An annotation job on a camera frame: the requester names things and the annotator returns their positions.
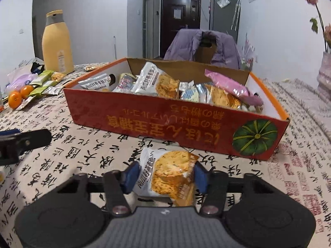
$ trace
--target pumpkin illustration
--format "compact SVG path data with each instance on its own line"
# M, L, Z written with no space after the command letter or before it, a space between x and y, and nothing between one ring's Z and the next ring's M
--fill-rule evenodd
M233 148L243 156L266 152L277 139L278 131L271 121L258 119L241 126L233 135Z

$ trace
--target red cardboard box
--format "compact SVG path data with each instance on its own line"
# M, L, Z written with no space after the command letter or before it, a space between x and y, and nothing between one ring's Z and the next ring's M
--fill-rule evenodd
M188 61L153 60L174 79L206 83L205 68L219 72L258 93L264 101L263 114L244 112L180 99L136 94L83 90L78 81L102 73L140 74L146 60L124 58L107 64L70 82L64 88L73 121L130 136L147 136L178 142L181 146L259 160L274 152L289 117L280 103L251 72L220 68Z

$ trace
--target pink vase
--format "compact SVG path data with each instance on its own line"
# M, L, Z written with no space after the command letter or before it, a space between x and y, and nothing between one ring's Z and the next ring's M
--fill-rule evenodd
M318 91L331 100L331 54L324 52L317 76Z

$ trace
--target purple jacket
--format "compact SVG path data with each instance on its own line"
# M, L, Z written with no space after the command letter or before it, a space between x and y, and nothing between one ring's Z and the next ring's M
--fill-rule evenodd
M211 59L212 65L232 69L240 68L240 57L233 37L225 33L208 30L179 30L164 59L194 61L195 52L199 48L202 36L216 38L216 52Z

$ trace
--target yellow bottle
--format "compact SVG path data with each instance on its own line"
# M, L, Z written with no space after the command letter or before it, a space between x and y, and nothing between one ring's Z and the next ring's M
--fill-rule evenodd
M63 11L46 14L46 27L42 37L45 69L69 74L74 71L70 35L63 20Z

